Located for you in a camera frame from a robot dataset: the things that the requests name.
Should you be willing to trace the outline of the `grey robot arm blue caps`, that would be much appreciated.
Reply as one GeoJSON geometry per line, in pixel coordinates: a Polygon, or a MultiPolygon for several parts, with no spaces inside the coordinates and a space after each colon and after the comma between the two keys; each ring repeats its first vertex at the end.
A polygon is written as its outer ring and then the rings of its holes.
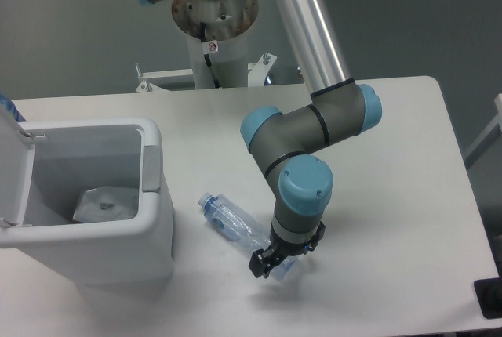
{"type": "MultiPolygon", "coordinates": [[[[275,1],[311,102],[289,113],[261,107],[241,124],[246,148],[275,196],[270,243],[249,261],[255,277],[315,250],[333,189],[333,174],[315,153],[375,127],[382,117],[375,91],[349,75],[323,0],[275,1]]],[[[195,88],[244,86],[248,68],[241,40],[256,21],[257,0],[172,2],[173,19],[189,45],[195,88]]]]}

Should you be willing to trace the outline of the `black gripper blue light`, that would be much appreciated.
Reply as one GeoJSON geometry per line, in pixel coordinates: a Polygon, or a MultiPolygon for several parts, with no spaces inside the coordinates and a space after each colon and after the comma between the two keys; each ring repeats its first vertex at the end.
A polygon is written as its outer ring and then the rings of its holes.
{"type": "Polygon", "coordinates": [[[285,260],[290,256],[305,255],[313,252],[323,239],[326,231],[325,224],[320,221],[315,234],[309,241],[302,243],[290,243],[280,238],[273,230],[271,231],[271,248],[258,249],[252,255],[249,261],[249,268],[255,278],[269,278],[276,276],[284,278],[289,268],[285,260]]]}

